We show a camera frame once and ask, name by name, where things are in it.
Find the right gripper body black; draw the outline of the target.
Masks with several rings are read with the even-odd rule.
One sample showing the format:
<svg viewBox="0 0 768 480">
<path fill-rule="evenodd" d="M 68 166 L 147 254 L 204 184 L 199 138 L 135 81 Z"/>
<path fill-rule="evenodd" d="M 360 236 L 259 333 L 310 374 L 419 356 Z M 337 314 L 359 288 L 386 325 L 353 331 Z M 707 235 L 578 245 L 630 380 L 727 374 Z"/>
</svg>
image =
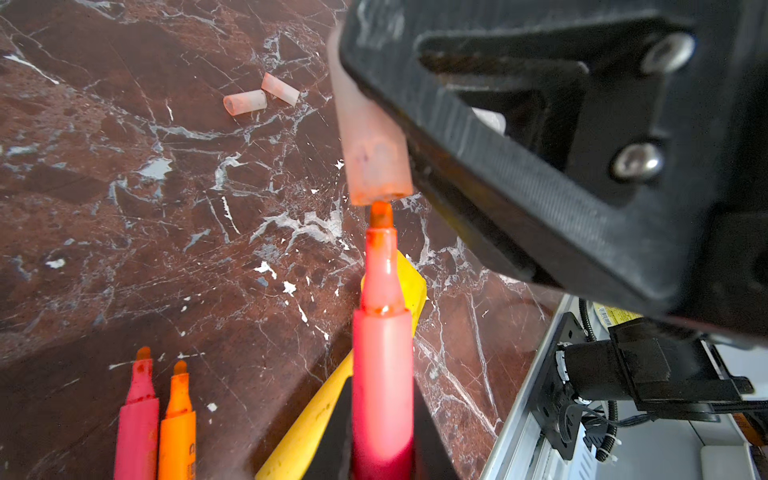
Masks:
<svg viewBox="0 0 768 480">
<path fill-rule="evenodd" d="M 719 111 L 728 115 L 709 173 L 716 201 L 706 241 L 692 272 L 682 316 L 708 329 L 756 343 L 767 341 L 767 4 L 700 2 L 723 7 L 735 26 L 701 39 L 698 51 L 726 79 Z"/>
</svg>

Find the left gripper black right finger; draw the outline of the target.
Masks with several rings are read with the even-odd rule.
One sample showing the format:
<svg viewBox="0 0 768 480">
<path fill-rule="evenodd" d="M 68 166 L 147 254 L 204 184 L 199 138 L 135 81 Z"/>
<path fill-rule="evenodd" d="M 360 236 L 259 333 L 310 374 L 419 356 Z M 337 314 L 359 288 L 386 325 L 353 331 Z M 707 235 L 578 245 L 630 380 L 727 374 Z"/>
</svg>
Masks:
<svg viewBox="0 0 768 480">
<path fill-rule="evenodd" d="M 414 382 L 413 446 L 413 479 L 459 479 L 417 382 Z"/>
</svg>

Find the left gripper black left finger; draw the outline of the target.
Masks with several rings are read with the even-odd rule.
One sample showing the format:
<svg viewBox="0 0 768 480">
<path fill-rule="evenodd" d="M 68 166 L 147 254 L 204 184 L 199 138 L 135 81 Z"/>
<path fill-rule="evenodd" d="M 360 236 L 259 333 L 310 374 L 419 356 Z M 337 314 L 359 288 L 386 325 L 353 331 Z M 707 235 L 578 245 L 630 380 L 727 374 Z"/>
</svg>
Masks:
<svg viewBox="0 0 768 480">
<path fill-rule="evenodd" d="M 352 472 L 352 378 L 348 378 L 304 480 L 348 480 Z"/>
</svg>

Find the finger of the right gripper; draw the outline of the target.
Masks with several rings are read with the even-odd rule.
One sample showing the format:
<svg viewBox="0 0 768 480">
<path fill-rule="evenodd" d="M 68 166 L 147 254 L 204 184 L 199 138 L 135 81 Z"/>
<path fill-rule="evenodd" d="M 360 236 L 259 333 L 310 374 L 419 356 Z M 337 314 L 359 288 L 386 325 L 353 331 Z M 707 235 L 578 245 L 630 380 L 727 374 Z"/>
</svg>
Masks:
<svg viewBox="0 0 768 480">
<path fill-rule="evenodd" d="M 744 127 L 740 1 L 358 1 L 338 53 L 489 269 L 699 315 Z"/>
</svg>

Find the pink marker pen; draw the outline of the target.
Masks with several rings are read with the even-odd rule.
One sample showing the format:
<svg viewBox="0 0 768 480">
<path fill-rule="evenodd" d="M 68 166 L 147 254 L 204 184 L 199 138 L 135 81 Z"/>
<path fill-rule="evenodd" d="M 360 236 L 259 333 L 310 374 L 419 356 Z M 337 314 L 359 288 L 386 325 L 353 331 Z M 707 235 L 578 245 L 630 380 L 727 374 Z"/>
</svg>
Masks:
<svg viewBox="0 0 768 480">
<path fill-rule="evenodd" d="M 356 479 L 409 479 L 413 468 L 412 317 L 398 277 L 392 206 L 375 202 L 353 318 L 352 469 Z"/>
</svg>

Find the translucent pink pen cap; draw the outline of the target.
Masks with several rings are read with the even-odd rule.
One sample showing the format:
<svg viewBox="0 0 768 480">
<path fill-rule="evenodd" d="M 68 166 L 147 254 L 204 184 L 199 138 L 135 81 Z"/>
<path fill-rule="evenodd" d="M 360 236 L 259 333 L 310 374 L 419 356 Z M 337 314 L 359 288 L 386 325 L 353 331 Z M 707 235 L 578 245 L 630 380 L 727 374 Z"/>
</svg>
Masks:
<svg viewBox="0 0 768 480">
<path fill-rule="evenodd" d="M 265 93 L 258 89 L 227 95 L 223 98 L 223 105 L 230 116 L 238 116 L 265 109 L 267 98 Z"/>
</svg>

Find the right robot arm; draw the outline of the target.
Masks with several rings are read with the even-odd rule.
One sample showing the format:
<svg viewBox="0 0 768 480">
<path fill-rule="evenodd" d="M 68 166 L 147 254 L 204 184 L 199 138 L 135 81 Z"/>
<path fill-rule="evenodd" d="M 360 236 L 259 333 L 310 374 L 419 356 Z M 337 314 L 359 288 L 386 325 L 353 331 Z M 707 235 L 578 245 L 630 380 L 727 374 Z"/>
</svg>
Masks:
<svg viewBox="0 0 768 480">
<path fill-rule="evenodd" d="M 570 314 L 544 436 L 763 411 L 719 340 L 767 340 L 763 1 L 358 1 L 336 51 L 417 187 L 490 270 L 634 314 Z"/>
</svg>

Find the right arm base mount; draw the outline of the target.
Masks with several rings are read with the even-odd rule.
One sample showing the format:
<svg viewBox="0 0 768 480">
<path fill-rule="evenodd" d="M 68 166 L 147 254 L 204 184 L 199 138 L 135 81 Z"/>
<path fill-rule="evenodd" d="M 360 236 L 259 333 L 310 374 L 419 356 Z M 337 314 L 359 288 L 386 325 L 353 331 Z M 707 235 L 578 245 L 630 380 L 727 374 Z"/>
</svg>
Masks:
<svg viewBox="0 0 768 480">
<path fill-rule="evenodd" d="M 531 413 L 543 436 L 565 461 L 573 459 L 580 420 L 579 411 L 567 413 L 561 427 L 561 414 L 568 405 L 574 404 L 575 390 L 560 372 L 564 365 L 566 346 L 586 341 L 585 333 L 572 312 L 562 314 L 555 325 L 553 340 L 544 351 L 543 364 L 534 382 L 531 397 Z"/>
</svg>

